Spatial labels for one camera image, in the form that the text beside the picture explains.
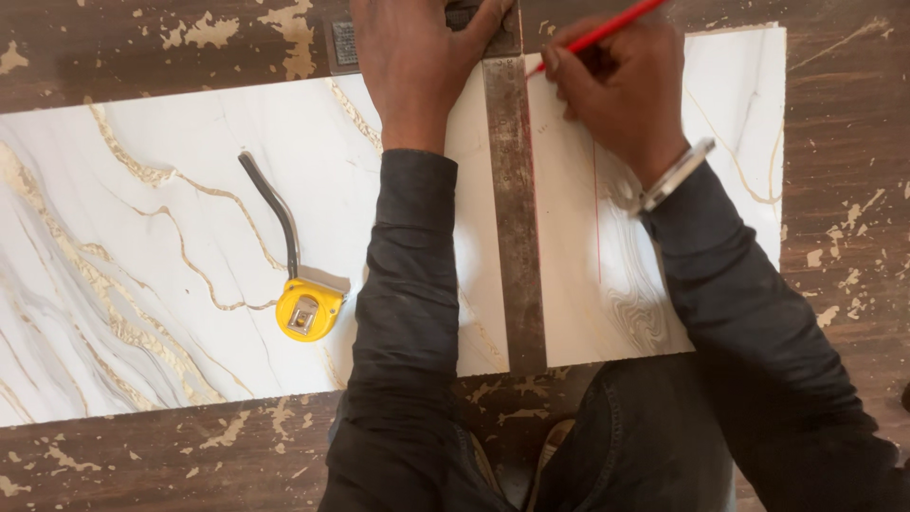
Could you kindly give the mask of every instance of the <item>wooden floor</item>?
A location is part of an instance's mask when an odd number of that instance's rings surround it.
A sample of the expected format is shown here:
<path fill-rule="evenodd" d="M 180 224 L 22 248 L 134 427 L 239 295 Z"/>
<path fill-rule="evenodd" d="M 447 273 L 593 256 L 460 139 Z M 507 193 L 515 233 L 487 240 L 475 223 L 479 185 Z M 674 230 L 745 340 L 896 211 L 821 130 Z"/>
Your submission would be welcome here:
<path fill-rule="evenodd" d="M 319 13 L 339 0 L 313 3 L 312 13 Z M 160 41 L 142 43 L 143 57 L 133 60 L 113 50 L 137 25 L 136 9 L 143 15 L 152 8 L 173 12 L 189 24 L 208 9 L 246 19 L 289 4 L 294 0 L 126 0 L 104 3 L 110 17 L 102 26 L 100 17 L 86 14 L 104 14 L 91 0 L 86 11 L 74 0 L 7 0 L 0 31 L 42 35 L 50 26 L 54 37 L 47 32 L 36 39 L 43 41 L 44 60 L 27 73 L 0 77 L 0 111 L 80 104 L 84 96 L 105 100 L 284 79 L 232 70 L 238 59 L 252 70 L 284 58 L 287 41 L 258 27 L 242 31 L 242 48 L 226 46 L 230 51 L 220 56 L 194 48 L 205 73 L 190 71 L 187 61 L 181 73 L 168 71 L 168 80 L 160 80 L 170 66 L 163 64 Z M 547 41 L 547 30 L 539 27 L 559 28 L 603 6 L 595 0 L 522 1 L 525 51 Z M 130 17 L 117 17 L 120 10 Z M 769 21 L 787 27 L 781 268 L 822 315 L 867 411 L 879 421 L 880 436 L 901 447 L 903 463 L 910 447 L 910 414 L 900 403 L 910 380 L 910 5 L 690 0 L 673 4 L 669 15 L 688 32 Z M 60 26 L 78 35 L 75 43 L 60 39 Z M 109 32 L 99 36 L 104 27 Z M 261 54 L 248 52 L 247 45 L 261 47 Z M 100 48 L 98 60 L 107 63 L 92 79 L 86 78 L 91 69 L 65 67 L 74 60 L 67 52 L 89 47 Z M 319 44 L 314 47 L 319 51 Z M 315 75 L 327 71 L 320 66 L 323 55 L 314 55 L 314 62 Z M 218 73 L 211 77 L 211 71 Z M 38 94 L 44 90 L 54 94 Z M 810 267 L 807 255 L 817 250 L 820 265 Z M 537 378 L 489 375 L 455 385 L 464 415 L 513 501 L 526 494 L 543 437 L 572 415 L 596 370 L 583 365 Z M 0 509 L 314 510 L 338 397 L 291 396 L 3 429 Z M 742 480 L 737 497 L 741 512 L 763 510 Z"/>

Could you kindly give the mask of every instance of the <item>jeans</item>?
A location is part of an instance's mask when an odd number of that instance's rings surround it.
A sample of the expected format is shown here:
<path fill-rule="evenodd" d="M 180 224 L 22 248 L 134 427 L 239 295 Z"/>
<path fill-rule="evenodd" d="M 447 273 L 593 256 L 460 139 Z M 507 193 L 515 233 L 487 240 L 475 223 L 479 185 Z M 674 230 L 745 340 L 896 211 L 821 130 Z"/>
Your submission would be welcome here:
<path fill-rule="evenodd" d="M 342 397 L 339 418 L 345 408 Z M 454 402 L 452 408 L 443 436 L 451 467 L 438 490 L 446 509 L 515 511 L 483 481 Z M 535 512 L 734 511 L 733 459 L 693 353 L 605 364 L 575 422 L 541 474 Z"/>

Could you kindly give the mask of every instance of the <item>black sleeve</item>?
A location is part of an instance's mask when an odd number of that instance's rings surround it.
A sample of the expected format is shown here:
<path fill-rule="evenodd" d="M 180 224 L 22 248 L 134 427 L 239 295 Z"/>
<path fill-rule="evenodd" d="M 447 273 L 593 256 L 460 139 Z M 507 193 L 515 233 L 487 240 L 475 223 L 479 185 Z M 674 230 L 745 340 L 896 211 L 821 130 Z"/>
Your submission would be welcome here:
<path fill-rule="evenodd" d="M 457 174 L 455 162 L 423 151 L 382 156 L 347 417 L 329 448 L 319 510 L 443 509 L 439 433 L 458 361 Z"/>
<path fill-rule="evenodd" d="M 644 219 L 733 458 L 769 511 L 910 510 L 910 477 L 791 290 L 701 165 Z"/>

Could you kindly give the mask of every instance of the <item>person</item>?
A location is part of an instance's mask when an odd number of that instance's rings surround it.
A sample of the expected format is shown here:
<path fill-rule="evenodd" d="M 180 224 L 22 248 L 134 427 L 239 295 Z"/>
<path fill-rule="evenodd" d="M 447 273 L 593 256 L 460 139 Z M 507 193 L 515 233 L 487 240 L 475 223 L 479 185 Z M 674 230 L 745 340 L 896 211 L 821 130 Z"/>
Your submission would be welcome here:
<path fill-rule="evenodd" d="M 457 33 L 445 26 L 444 4 L 350 3 L 385 153 L 354 369 L 319 510 L 515 510 L 496 492 L 450 390 L 458 167 L 442 157 L 450 110 L 511 0 L 486 0 Z M 566 117 L 648 189 L 689 148 L 683 36 L 635 23 L 585 55 L 564 48 L 601 21 L 554 37 L 547 78 Z M 733 461 L 770 511 L 910 509 L 897 449 L 875 437 L 812 308 L 768 261 L 708 164 L 642 222 L 660 243 L 696 352 L 604 365 L 574 426 L 548 439 L 532 509 L 725 510 Z"/>

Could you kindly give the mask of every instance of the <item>tape measure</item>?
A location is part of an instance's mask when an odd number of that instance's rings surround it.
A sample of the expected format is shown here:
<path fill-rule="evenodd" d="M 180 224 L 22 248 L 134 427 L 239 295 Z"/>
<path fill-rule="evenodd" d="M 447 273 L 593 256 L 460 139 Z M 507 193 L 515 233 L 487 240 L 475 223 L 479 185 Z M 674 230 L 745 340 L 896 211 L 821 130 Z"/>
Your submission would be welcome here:
<path fill-rule="evenodd" d="M 285 282 L 284 292 L 275 308 L 278 327 L 292 340 L 315 342 L 331 332 L 347 296 L 344 292 L 297 276 L 297 237 L 288 211 L 262 177 L 253 156 L 244 151 L 238 159 L 263 199 L 278 215 L 288 245 L 288 282 Z"/>
<path fill-rule="evenodd" d="M 278 327 L 292 340 L 315 342 L 335 326 L 344 299 L 342 292 L 328 286 L 292 279 L 285 283 L 275 308 Z"/>

